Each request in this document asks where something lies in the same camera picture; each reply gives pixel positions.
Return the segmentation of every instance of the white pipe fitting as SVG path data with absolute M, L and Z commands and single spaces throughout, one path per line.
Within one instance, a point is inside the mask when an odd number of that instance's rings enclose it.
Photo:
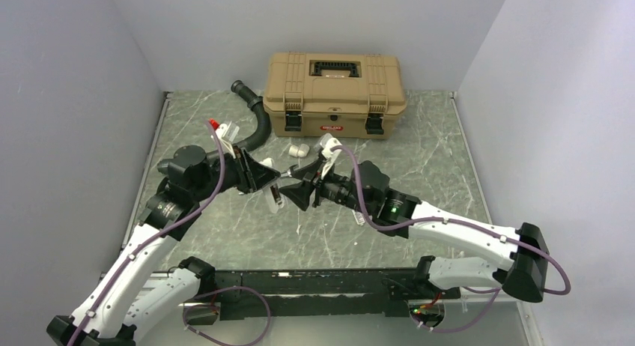
M 300 146 L 291 145 L 289 147 L 289 155 L 292 157 L 306 157 L 309 155 L 309 146 L 307 144 L 300 144 Z

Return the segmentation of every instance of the tan toolbox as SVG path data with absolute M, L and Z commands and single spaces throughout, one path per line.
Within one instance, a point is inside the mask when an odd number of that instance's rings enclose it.
M 270 59 L 264 108 L 277 136 L 386 139 L 406 105 L 393 56 L 279 52 Z

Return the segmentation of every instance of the white wall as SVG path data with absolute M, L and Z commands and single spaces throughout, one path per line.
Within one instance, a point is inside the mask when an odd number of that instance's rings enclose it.
M 0 340 L 52 345 L 121 245 L 162 93 L 112 0 L 0 0 Z
M 505 0 L 115 0 L 163 90 L 263 88 L 279 51 L 381 53 L 457 90 Z
M 634 10 L 507 0 L 459 89 L 492 216 L 541 226 L 571 276 L 535 306 L 547 345 L 635 345 Z

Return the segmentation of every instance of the gray marble table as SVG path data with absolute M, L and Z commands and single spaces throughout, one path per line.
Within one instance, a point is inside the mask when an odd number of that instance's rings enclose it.
M 487 212 L 461 134 L 461 126 L 446 91 L 409 91 L 405 115 L 386 141 L 341 139 L 359 161 L 372 160 L 391 177 L 394 189 L 418 196 L 452 213 L 487 221 Z M 240 126 L 237 140 L 255 129 L 255 117 L 230 91 L 177 91 L 165 112 L 151 157 L 139 210 L 161 180 L 159 160 L 172 157 L 183 145 L 214 149 L 203 124 L 208 118 Z M 272 157 L 278 170 L 305 165 L 315 158 L 288 156 L 289 145 L 315 143 L 315 138 L 278 138 L 252 153 Z M 342 154 L 335 166 L 349 175 L 350 160 Z M 261 192 L 219 195 L 161 265 L 167 270 L 194 255 L 218 269 L 309 269 L 331 267 L 414 267 L 423 255 L 452 257 L 458 251 L 426 240 L 387 237 L 358 226 L 350 210 L 325 201 L 300 211 L 288 205 L 269 213 Z

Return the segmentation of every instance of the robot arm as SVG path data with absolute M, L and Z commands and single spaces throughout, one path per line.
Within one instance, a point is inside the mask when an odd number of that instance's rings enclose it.
M 354 170 L 350 177 L 337 175 L 334 162 L 339 145 L 337 139 L 327 135 L 320 141 L 317 160 L 301 169 L 290 168 L 284 175 L 300 182 L 278 188 L 276 181 L 281 174 L 273 169 L 271 160 L 256 162 L 245 149 L 224 143 L 227 165 L 219 191 L 233 187 L 244 193 L 263 190 L 272 212 L 284 204 L 280 194 L 302 210 L 307 210 L 311 203 L 317 207 L 324 199 L 358 212 L 363 204 L 372 225 L 388 236 L 438 240 L 474 255 L 461 259 L 422 257 L 413 276 L 418 294 L 431 291 L 438 294 L 460 286 L 501 287 L 519 300 L 542 301 L 547 261 L 511 242 L 522 241 L 548 253 L 536 226 L 525 223 L 516 230 L 448 213 L 391 189 L 389 177 L 369 161 L 359 164 L 359 170 Z M 148 200 L 139 225 L 105 279 L 70 317 L 57 316 L 49 324 L 47 332 L 57 345 L 70 345 L 71 336 L 79 335 L 73 346 L 134 346 L 176 305 L 216 289 L 214 268 L 188 258 L 168 280 L 135 301 L 156 265 L 197 220 L 198 215 L 192 216 L 192 212 L 210 196 L 220 175 L 218 159 L 209 160 L 205 151 L 194 145 L 179 149 L 173 159 L 163 160 L 159 171 L 166 178 L 156 195 Z M 399 226 L 408 221 L 412 221 L 411 225 Z M 150 237 L 176 222 L 184 223 L 137 250 Z M 499 236 L 493 238 L 466 225 L 488 228 Z M 127 266 L 118 275 L 123 263 Z M 93 309 L 98 297 L 103 301 L 99 308 Z
M 219 191 L 233 187 L 244 193 L 263 190 L 265 198 L 271 199 L 271 210 L 277 211 L 283 203 L 276 191 L 280 173 L 273 169 L 272 160 L 253 160 L 246 149 L 223 140 L 227 133 L 235 136 L 235 131 L 231 132 L 225 124 L 216 130 L 226 164 Z M 205 150 L 196 145 L 180 148 L 172 159 L 159 162 L 158 169 L 165 179 L 146 203 L 139 224 L 117 261 L 70 317 L 57 316 L 49 323 L 47 332 L 57 345 L 133 346 L 176 305 L 215 290 L 214 268 L 197 258 L 188 258 L 168 280 L 135 301 L 158 263 L 181 241 L 199 215 L 145 244 L 199 209 L 199 203 L 210 197 L 221 174 L 219 160 L 209 160 Z M 96 300 L 101 302 L 94 308 Z
M 350 177 L 335 174 L 338 156 L 337 139 L 326 134 L 319 142 L 318 159 L 301 168 L 291 168 L 288 176 L 301 180 L 280 188 L 302 210 L 317 207 L 326 199 L 357 212 L 361 199 L 372 225 L 388 236 L 438 240 L 464 250 L 469 258 L 421 258 L 417 265 L 417 282 L 426 288 L 445 291 L 461 286 L 502 288 L 507 294 L 527 302 L 543 300 L 547 260 L 535 252 L 519 248 L 517 243 L 534 246 L 548 254 L 538 227 L 524 223 L 520 229 L 489 225 L 454 215 L 417 197 L 389 187 L 390 177 L 375 164 L 358 165 L 360 190 L 355 172 Z M 411 221 L 408 226 L 398 226 Z M 490 234 L 477 228 L 486 229 Z

